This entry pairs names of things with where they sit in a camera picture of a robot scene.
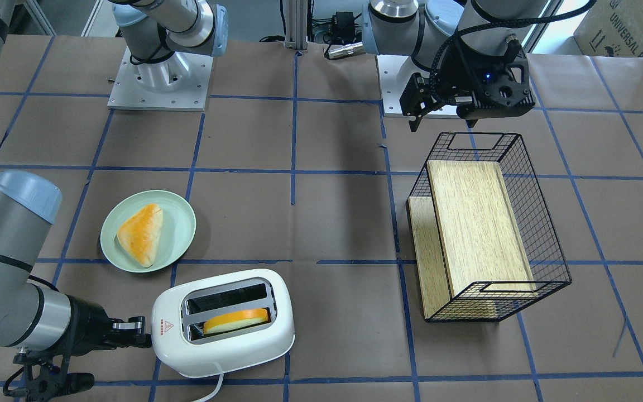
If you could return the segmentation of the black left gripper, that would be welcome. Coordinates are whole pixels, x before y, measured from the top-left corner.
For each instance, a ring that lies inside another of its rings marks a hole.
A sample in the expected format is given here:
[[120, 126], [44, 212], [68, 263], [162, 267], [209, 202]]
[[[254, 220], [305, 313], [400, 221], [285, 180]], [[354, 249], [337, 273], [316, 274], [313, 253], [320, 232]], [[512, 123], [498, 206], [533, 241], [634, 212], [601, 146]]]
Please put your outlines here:
[[402, 114], [416, 132], [427, 114], [455, 106], [464, 120], [519, 117], [535, 106], [529, 84], [528, 59], [515, 35], [491, 56], [460, 39], [444, 51], [435, 82], [414, 73], [400, 97]]

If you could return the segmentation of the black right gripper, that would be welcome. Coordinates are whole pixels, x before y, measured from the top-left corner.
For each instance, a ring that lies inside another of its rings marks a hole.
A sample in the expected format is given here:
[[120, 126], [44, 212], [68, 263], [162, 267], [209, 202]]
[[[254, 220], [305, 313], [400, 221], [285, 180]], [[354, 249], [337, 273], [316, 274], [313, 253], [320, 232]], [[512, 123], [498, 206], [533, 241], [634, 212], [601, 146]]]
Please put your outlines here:
[[56, 342], [57, 353], [84, 356], [91, 351], [117, 348], [151, 348], [151, 334], [146, 333], [145, 317], [112, 319], [97, 303], [69, 295], [71, 317], [61, 339]]

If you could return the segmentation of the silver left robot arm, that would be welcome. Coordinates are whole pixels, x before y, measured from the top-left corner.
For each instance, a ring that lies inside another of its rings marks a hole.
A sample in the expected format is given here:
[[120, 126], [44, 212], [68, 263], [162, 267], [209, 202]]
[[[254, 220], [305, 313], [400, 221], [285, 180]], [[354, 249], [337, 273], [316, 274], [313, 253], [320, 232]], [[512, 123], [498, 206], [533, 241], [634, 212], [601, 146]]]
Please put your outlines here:
[[545, 7], [546, 1], [370, 1], [362, 10], [362, 43], [369, 54], [409, 58], [399, 100], [411, 131], [451, 105], [474, 127], [480, 119], [520, 117], [534, 108], [521, 46], [528, 28], [461, 31], [535, 18]]

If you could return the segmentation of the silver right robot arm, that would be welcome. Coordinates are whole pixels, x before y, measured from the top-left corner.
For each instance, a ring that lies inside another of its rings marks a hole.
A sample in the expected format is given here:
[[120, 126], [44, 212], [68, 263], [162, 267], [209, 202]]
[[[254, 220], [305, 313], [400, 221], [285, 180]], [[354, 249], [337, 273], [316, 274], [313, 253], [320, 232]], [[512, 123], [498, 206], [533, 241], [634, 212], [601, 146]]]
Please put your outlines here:
[[143, 317], [112, 319], [100, 305], [29, 282], [61, 201], [40, 176], [0, 172], [0, 346], [44, 356], [149, 348]]

